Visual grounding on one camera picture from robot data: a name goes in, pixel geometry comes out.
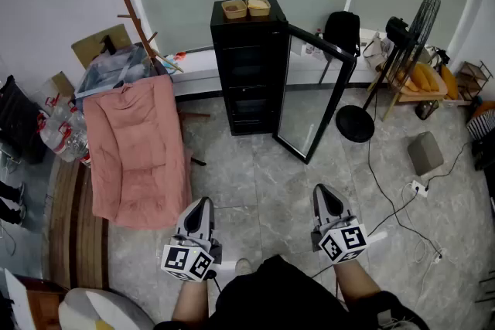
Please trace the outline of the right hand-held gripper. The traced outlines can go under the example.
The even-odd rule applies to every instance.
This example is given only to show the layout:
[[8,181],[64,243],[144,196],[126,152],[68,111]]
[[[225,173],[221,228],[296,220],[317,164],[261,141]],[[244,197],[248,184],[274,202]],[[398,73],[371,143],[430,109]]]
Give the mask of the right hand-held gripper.
[[[314,251],[322,250],[331,264],[356,260],[367,248],[366,229],[355,216],[351,216],[348,199],[329,185],[318,183],[312,193],[315,216],[320,223],[311,232]],[[339,218],[329,223],[330,217]]]

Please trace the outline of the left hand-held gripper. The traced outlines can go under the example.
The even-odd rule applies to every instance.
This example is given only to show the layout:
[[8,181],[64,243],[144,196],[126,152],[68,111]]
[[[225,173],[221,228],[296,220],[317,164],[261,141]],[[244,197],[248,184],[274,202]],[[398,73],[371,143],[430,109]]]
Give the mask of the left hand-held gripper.
[[181,281],[214,279],[222,262],[222,245],[212,237],[214,207],[209,197],[191,203],[179,216],[171,243],[163,247],[160,268]]

